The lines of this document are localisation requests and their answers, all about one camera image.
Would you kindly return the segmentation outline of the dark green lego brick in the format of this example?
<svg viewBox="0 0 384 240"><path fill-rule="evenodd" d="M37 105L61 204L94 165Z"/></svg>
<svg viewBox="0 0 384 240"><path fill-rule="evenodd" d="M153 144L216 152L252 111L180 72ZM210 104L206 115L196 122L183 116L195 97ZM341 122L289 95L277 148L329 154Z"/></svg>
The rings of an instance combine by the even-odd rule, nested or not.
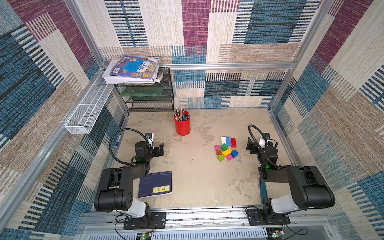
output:
<svg viewBox="0 0 384 240"><path fill-rule="evenodd" d="M222 144L221 145L221 151L225 151L228 149L228 145L227 144Z"/></svg>

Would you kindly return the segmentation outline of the white lego brick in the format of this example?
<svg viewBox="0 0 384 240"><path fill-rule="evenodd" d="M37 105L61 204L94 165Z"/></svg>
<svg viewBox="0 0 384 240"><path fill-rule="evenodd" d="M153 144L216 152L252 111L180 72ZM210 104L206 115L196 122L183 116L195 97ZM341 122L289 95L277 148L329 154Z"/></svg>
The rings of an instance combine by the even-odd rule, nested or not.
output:
<svg viewBox="0 0 384 240"><path fill-rule="evenodd" d="M221 144L226 144L227 143L227 138L226 137L221 137Z"/></svg>

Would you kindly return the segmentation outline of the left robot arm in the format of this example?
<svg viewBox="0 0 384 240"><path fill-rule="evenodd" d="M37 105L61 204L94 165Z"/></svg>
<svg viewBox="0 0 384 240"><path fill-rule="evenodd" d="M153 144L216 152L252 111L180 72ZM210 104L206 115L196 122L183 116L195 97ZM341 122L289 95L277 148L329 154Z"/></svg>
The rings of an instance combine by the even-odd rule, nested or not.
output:
<svg viewBox="0 0 384 240"><path fill-rule="evenodd" d="M145 223L151 221L147 203L134 197L134 180L146 176L153 158L164 155L164 144L140 141L135 144L136 155L120 168L104 169L97 189L94 207L97 212L118 212L129 219Z"/></svg>

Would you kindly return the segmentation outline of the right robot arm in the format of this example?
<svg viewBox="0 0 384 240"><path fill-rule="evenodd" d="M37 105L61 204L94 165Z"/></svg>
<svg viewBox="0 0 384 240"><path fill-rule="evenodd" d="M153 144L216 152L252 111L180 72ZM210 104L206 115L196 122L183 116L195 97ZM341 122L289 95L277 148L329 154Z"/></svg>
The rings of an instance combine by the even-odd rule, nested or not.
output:
<svg viewBox="0 0 384 240"><path fill-rule="evenodd" d="M272 143L261 146L248 138L247 147L256 155L260 180L266 183L284 183L290 187L290 193L283 197L267 199L263 210L257 216L269 223L276 218L284 218L291 212L307 209L326 209L335 205L336 199L329 185L315 166L278 166L278 150Z"/></svg>

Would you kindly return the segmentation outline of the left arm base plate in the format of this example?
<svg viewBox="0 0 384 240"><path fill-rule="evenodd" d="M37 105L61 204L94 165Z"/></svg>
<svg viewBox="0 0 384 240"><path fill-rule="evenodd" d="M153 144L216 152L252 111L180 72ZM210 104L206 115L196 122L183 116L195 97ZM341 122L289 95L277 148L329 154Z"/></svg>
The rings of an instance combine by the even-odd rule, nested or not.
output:
<svg viewBox="0 0 384 240"><path fill-rule="evenodd" d="M154 212L150 215L145 214L142 218L126 217L124 230L158 230L166 227L167 213Z"/></svg>

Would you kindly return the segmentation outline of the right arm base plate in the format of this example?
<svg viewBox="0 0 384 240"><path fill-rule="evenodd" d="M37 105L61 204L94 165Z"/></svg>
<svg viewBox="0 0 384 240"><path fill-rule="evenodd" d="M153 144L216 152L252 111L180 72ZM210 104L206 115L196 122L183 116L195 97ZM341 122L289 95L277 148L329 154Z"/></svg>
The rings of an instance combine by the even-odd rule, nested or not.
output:
<svg viewBox="0 0 384 240"><path fill-rule="evenodd" d="M256 208L246 208L246 215L250 226L263 225L289 225L291 223L288 214L265 213L264 210Z"/></svg>

